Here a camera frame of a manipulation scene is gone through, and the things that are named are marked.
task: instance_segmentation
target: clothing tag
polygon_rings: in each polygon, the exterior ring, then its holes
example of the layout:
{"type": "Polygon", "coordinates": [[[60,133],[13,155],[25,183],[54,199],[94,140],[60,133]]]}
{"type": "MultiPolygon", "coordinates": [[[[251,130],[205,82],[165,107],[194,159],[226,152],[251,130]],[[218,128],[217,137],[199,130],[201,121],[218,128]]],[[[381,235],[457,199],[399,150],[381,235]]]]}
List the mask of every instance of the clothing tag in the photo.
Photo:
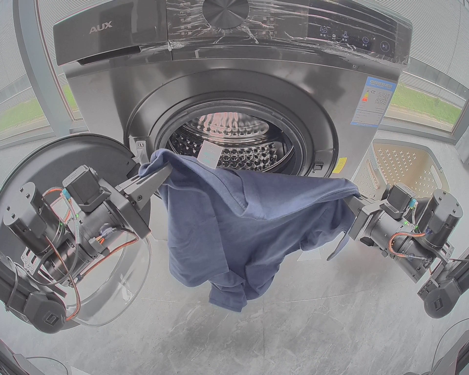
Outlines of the clothing tag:
{"type": "Polygon", "coordinates": [[[208,141],[204,141],[202,147],[200,148],[197,160],[203,165],[215,169],[222,151],[223,147],[208,141]]]}

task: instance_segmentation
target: control knob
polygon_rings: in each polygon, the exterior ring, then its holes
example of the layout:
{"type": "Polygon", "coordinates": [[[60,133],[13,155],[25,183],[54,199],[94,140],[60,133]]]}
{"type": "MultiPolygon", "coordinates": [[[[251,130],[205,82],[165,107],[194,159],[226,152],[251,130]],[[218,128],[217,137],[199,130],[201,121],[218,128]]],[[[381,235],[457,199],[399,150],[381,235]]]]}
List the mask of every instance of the control knob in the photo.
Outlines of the control knob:
{"type": "Polygon", "coordinates": [[[212,27],[232,29],[248,17],[249,3],[248,0],[205,0],[202,14],[212,27]]]}

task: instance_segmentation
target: energy label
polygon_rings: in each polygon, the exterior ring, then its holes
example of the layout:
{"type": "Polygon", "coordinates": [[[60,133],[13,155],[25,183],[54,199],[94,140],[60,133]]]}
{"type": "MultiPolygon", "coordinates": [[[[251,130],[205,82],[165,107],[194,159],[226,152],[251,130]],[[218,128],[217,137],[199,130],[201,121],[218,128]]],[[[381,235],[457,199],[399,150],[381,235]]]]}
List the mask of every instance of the energy label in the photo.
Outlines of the energy label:
{"type": "Polygon", "coordinates": [[[351,124],[377,128],[391,102],[396,86],[393,82],[368,77],[351,124]]]}

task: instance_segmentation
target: laundry basket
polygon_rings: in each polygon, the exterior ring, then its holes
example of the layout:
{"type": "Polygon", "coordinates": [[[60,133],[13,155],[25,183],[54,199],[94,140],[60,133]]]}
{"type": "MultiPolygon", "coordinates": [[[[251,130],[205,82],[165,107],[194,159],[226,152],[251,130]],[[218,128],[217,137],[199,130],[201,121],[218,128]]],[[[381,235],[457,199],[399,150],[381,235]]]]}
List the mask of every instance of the laundry basket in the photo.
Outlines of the laundry basket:
{"type": "Polygon", "coordinates": [[[373,140],[352,178],[360,193],[380,199],[386,185],[406,184],[417,198],[435,189],[449,192],[449,184],[433,152],[426,146],[389,139],[373,140]]]}

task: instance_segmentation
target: navy blue t-shirt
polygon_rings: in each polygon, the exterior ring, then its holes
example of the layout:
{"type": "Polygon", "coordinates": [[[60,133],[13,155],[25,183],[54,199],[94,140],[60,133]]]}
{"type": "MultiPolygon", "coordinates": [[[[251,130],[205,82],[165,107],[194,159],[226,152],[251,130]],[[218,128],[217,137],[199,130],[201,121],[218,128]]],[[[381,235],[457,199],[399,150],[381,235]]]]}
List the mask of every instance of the navy blue t-shirt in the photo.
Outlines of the navy blue t-shirt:
{"type": "Polygon", "coordinates": [[[232,311],[265,293],[286,255],[324,245],[355,219],[342,198],[359,192],[346,179],[211,169],[169,150],[139,175],[166,162],[169,270],[186,286],[210,281],[209,302],[232,311]]]}

